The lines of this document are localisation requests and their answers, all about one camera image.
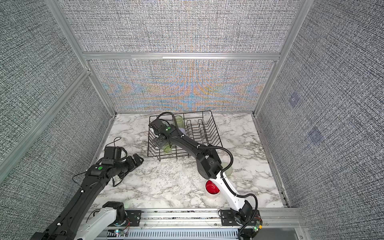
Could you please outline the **tall green glass cup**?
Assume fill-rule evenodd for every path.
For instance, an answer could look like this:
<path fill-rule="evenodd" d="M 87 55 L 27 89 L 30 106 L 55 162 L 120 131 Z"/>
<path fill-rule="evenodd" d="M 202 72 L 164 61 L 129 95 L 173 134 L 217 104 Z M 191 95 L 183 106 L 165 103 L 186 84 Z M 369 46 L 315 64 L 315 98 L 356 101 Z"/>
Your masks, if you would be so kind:
<path fill-rule="evenodd" d="M 178 125 L 178 128 L 185 129 L 184 118 L 180 115 L 176 115 L 175 119 L 176 119 L 176 123 Z"/>

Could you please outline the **black wire dish rack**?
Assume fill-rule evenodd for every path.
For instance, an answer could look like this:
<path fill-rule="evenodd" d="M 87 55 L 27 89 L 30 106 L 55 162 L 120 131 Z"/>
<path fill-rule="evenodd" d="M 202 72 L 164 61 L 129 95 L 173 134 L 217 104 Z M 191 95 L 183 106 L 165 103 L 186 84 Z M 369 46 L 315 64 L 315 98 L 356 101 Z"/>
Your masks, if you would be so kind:
<path fill-rule="evenodd" d="M 184 118 L 186 135 L 194 141 L 213 146 L 222 146 L 221 137 L 218 132 L 216 121 L 212 111 L 198 111 L 176 113 Z M 148 147 L 147 156 L 154 157 L 158 161 L 163 159 L 177 159 L 181 157 L 189 157 L 190 155 L 179 147 L 173 146 L 169 154 L 156 147 L 154 138 L 156 135 L 152 130 L 148 130 Z"/>

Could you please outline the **pale green translucent cup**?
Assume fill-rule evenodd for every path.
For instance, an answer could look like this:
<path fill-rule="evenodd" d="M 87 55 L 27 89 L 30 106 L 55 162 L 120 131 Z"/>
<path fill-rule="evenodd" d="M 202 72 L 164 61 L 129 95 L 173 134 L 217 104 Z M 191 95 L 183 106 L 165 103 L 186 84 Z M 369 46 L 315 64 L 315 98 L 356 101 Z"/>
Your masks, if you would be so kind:
<path fill-rule="evenodd" d="M 225 174 L 227 177 L 229 177 L 233 173 L 233 168 L 232 167 L 227 168 L 229 163 L 226 163 L 226 162 L 222 162 L 221 165 L 223 169 L 226 169 Z"/>

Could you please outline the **red and white cup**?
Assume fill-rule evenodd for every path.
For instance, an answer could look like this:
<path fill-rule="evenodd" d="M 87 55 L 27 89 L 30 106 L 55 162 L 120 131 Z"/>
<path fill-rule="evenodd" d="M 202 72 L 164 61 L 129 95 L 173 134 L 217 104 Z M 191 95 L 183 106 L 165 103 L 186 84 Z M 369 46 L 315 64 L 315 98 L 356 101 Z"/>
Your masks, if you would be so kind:
<path fill-rule="evenodd" d="M 206 181 L 205 190 L 209 196 L 216 196 L 220 193 L 220 189 L 210 180 Z"/>

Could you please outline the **lilac plastic cup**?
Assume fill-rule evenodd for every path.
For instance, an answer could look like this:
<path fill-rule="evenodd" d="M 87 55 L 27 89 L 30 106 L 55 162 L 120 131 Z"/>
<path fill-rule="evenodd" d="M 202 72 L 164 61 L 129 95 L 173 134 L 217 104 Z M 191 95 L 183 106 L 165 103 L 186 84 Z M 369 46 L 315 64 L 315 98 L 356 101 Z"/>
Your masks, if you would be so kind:
<path fill-rule="evenodd" d="M 183 128 L 179 128 L 179 130 L 182 132 L 183 135 L 186 135 L 186 131 Z"/>

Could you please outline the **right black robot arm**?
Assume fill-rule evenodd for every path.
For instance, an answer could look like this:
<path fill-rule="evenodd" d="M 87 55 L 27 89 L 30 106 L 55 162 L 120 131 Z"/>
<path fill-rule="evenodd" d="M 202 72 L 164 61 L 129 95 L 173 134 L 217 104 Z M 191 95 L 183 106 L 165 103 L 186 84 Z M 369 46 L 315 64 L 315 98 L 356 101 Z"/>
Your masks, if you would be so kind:
<path fill-rule="evenodd" d="M 251 221 L 255 211 L 246 198 L 251 197 L 252 194 L 240 195 L 236 191 L 225 173 L 228 168 L 223 168 L 217 153 L 217 150 L 226 152 L 233 162 L 234 158 L 230 151 L 219 146 L 200 144 L 189 138 L 176 126 L 166 125 L 160 119 L 150 122 L 149 128 L 156 136 L 158 145 L 174 145 L 195 158 L 199 174 L 219 188 L 240 225 L 246 225 Z"/>

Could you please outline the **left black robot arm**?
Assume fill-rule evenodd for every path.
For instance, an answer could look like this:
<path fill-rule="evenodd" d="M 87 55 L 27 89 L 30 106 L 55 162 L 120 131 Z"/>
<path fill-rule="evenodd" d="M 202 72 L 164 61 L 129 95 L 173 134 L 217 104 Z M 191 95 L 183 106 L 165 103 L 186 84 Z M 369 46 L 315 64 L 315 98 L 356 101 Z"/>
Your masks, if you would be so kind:
<path fill-rule="evenodd" d="M 109 225 L 124 225 L 127 220 L 124 204 L 107 202 L 84 225 L 82 221 L 99 193 L 114 177 L 124 179 L 128 173 L 142 165 L 144 159 L 137 154 L 122 153 L 123 147 L 105 147 L 104 156 L 84 173 L 80 188 L 59 216 L 33 240 L 94 240 Z"/>

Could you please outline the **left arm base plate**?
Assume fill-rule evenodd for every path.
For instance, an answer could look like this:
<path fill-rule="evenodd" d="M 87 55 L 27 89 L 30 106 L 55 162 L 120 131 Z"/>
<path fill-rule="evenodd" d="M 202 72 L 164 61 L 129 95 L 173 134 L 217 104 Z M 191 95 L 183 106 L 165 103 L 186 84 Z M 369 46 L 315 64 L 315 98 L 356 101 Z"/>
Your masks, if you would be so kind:
<path fill-rule="evenodd" d="M 125 210 L 117 212 L 116 220 L 110 225 L 111 227 L 138 227 L 142 218 L 141 210 Z"/>

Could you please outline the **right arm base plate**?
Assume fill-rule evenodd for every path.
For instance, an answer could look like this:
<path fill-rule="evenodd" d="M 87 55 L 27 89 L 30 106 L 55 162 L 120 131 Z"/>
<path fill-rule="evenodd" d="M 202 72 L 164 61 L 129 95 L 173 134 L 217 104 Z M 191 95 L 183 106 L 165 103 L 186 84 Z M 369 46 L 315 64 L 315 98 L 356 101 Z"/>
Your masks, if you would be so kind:
<path fill-rule="evenodd" d="M 242 217 L 239 212 L 232 209 L 229 210 L 218 210 L 219 217 L 221 219 L 222 226 L 224 227 L 234 227 L 242 226 Z"/>

